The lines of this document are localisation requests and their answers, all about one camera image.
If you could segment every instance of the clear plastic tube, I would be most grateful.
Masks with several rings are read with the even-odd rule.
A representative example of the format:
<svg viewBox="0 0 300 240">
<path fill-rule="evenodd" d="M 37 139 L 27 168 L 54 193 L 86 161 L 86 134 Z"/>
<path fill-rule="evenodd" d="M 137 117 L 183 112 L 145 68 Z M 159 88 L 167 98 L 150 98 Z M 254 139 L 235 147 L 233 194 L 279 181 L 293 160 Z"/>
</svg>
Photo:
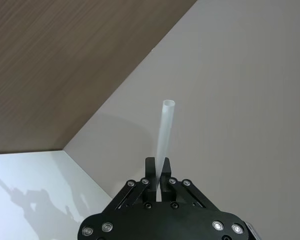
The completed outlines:
<svg viewBox="0 0 300 240">
<path fill-rule="evenodd" d="M 176 103 L 173 100 L 164 100 L 162 105 L 161 123 L 155 158 L 155 174 L 157 188 L 159 185 L 162 168 L 164 166 L 165 157 L 167 156 L 170 131 L 172 127 L 172 121 L 174 119 L 175 105 Z"/>
</svg>

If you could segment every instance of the white wall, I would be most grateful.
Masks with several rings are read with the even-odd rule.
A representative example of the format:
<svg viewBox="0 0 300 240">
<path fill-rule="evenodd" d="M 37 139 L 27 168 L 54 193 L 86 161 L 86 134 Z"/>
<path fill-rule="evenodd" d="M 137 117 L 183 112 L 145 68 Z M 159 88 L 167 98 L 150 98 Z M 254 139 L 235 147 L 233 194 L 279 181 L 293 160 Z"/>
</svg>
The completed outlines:
<svg viewBox="0 0 300 240">
<path fill-rule="evenodd" d="M 300 0 L 199 0 L 65 151 L 114 196 L 155 155 L 164 99 L 174 176 L 300 239 Z"/>
<path fill-rule="evenodd" d="M 76 240 L 110 200 L 64 151 L 0 155 L 0 240 Z"/>
</svg>

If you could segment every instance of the screw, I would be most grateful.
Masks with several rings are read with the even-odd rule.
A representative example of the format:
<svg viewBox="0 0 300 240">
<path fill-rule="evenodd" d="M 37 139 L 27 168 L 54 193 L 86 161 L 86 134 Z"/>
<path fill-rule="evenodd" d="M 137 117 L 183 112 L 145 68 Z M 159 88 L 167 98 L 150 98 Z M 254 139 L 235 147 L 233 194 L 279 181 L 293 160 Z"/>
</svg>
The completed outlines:
<svg viewBox="0 0 300 240">
<path fill-rule="evenodd" d="M 171 183 L 171 184 L 175 184 L 177 181 L 174 179 L 174 178 L 170 178 L 169 179 L 169 183 Z"/>
<path fill-rule="evenodd" d="M 102 224 L 102 231 L 105 233 L 110 232 L 113 228 L 114 226 L 111 222 L 105 222 L 104 224 Z"/>
<path fill-rule="evenodd" d="M 222 231 L 224 229 L 224 225 L 220 221 L 213 221 L 212 226 L 218 231 Z"/>
<path fill-rule="evenodd" d="M 243 234 L 244 233 L 244 229 L 239 224 L 233 224 L 231 227 L 232 227 L 232 230 L 236 234 Z"/>
<path fill-rule="evenodd" d="M 127 185 L 129 187 L 133 187 L 135 185 L 135 182 L 130 180 L 130 181 L 127 182 Z"/>
<path fill-rule="evenodd" d="M 82 228 L 82 235 L 83 236 L 90 236 L 92 233 L 94 232 L 94 229 L 93 228 L 91 228 L 91 227 L 84 227 L 84 228 Z"/>
<path fill-rule="evenodd" d="M 151 203 L 146 203 L 146 204 L 144 205 L 144 207 L 145 207 L 146 209 L 151 209 L 151 208 L 152 208 L 152 205 L 151 205 Z"/>
<path fill-rule="evenodd" d="M 183 185 L 185 185 L 185 186 L 190 186 L 190 181 L 189 180 L 183 180 Z"/>
<path fill-rule="evenodd" d="M 176 203 L 175 201 L 174 201 L 174 202 L 172 202 L 170 206 L 171 206 L 173 209 L 177 209 L 177 208 L 179 208 L 179 204 L 178 204 L 178 203 Z"/>
<path fill-rule="evenodd" d="M 149 180 L 146 179 L 146 178 L 144 178 L 144 179 L 141 180 L 141 182 L 142 182 L 143 184 L 148 184 L 148 183 L 149 183 Z"/>
</svg>

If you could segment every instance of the black metal plate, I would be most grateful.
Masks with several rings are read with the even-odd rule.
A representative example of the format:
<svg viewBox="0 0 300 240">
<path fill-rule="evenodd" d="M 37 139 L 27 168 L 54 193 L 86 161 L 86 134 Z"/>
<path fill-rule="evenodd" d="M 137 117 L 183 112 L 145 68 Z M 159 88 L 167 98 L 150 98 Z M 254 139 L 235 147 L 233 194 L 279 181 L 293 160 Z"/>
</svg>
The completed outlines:
<svg viewBox="0 0 300 240">
<path fill-rule="evenodd" d="M 245 223 L 237 216 L 212 211 L 189 204 L 179 203 L 173 209 L 169 202 L 152 202 L 152 208 L 146 209 L 143 204 L 100 213 L 86 218 L 80 226 L 78 240 L 248 240 L 249 232 Z M 224 229 L 217 231 L 212 222 L 218 220 Z M 110 232 L 103 232 L 103 223 L 112 223 Z M 244 233 L 237 234 L 232 224 L 243 227 Z M 82 235 L 83 227 L 93 228 L 90 236 Z"/>
</svg>

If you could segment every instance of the wooden wall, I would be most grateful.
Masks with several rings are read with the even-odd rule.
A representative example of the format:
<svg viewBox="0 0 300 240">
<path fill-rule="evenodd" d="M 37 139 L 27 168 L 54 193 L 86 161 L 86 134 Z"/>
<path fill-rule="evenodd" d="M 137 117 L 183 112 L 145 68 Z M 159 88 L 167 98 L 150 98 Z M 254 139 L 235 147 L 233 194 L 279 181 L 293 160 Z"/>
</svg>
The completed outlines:
<svg viewBox="0 0 300 240">
<path fill-rule="evenodd" d="M 0 153 L 62 149 L 196 0 L 0 0 Z"/>
</svg>

